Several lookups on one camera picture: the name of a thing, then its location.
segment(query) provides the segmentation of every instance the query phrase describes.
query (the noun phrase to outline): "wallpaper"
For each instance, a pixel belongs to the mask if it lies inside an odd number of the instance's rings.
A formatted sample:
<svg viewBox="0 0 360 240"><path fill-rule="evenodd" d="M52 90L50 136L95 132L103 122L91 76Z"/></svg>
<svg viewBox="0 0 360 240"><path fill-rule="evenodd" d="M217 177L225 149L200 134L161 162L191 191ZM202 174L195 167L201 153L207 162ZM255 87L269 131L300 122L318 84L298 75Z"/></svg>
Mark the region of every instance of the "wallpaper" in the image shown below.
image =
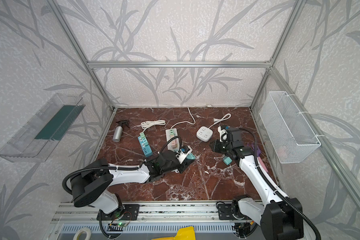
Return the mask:
<svg viewBox="0 0 360 240"><path fill-rule="evenodd" d="M96 74L115 106L219 107L249 106L264 72L263 68L102 68Z"/></svg>
<svg viewBox="0 0 360 240"><path fill-rule="evenodd" d="M86 106L46 162L0 157L0 240L41 239L71 198L62 178L86 166L110 111L45 2L0 0L0 148L56 93Z"/></svg>
<svg viewBox="0 0 360 240"><path fill-rule="evenodd" d="M360 1L306 5L276 66L360 182Z"/></svg>
<svg viewBox="0 0 360 240"><path fill-rule="evenodd" d="M253 108L259 134L280 186L296 197L303 206L304 214L320 231L322 239L360 239L360 211L333 172L320 149L315 150L301 163L281 164L270 142L259 112L269 91L280 91L277 83L269 77L259 100Z"/></svg>
<svg viewBox="0 0 360 240"><path fill-rule="evenodd" d="M269 60L294 2L58 0L92 61Z"/></svg>

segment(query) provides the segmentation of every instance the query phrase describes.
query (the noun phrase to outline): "green mat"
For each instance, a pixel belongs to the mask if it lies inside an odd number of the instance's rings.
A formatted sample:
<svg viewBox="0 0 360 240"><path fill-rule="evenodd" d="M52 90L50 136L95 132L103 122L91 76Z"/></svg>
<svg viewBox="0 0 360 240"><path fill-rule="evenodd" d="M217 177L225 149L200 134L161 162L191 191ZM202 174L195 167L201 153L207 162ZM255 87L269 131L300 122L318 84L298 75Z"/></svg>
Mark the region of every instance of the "green mat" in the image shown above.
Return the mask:
<svg viewBox="0 0 360 240"><path fill-rule="evenodd" d="M35 139L61 140L85 105L64 105L37 134Z"/></svg>

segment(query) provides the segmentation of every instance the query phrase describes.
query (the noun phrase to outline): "white mesh basket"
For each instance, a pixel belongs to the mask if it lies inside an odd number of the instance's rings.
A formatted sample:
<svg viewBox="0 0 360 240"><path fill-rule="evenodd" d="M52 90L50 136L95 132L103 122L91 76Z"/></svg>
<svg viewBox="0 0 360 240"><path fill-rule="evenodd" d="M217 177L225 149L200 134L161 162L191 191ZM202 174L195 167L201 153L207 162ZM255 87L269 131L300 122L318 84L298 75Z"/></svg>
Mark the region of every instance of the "white mesh basket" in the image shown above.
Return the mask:
<svg viewBox="0 0 360 240"><path fill-rule="evenodd" d="M269 92L260 117L281 163L303 161L321 143L285 91Z"/></svg>

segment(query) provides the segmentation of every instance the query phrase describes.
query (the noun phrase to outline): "spray bottle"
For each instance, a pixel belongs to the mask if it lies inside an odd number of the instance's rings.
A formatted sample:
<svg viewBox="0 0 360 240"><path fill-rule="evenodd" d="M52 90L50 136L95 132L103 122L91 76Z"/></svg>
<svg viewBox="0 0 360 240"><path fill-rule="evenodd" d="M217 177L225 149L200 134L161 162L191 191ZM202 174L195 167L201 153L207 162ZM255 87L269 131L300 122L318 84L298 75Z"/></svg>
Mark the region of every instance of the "spray bottle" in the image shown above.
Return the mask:
<svg viewBox="0 0 360 240"><path fill-rule="evenodd" d="M129 120L121 120L121 121L118 121L118 122L116 122L116 123L118 123L119 125L115 128L115 133L113 134L112 141L114 141L114 142L120 142L121 133L123 133L123 125L127 126L128 128L130 128L130 127L129 127Z"/></svg>

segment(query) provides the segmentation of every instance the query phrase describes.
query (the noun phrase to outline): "yellow shovel handle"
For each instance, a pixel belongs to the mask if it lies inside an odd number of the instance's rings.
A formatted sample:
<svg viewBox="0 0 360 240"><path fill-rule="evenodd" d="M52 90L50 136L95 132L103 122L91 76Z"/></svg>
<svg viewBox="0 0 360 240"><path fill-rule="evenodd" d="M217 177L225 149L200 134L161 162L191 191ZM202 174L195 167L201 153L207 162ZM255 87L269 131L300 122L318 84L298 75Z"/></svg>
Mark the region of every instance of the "yellow shovel handle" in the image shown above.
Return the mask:
<svg viewBox="0 0 360 240"><path fill-rule="evenodd" d="M161 238L153 238L152 240L174 240L175 237L161 237Z"/></svg>

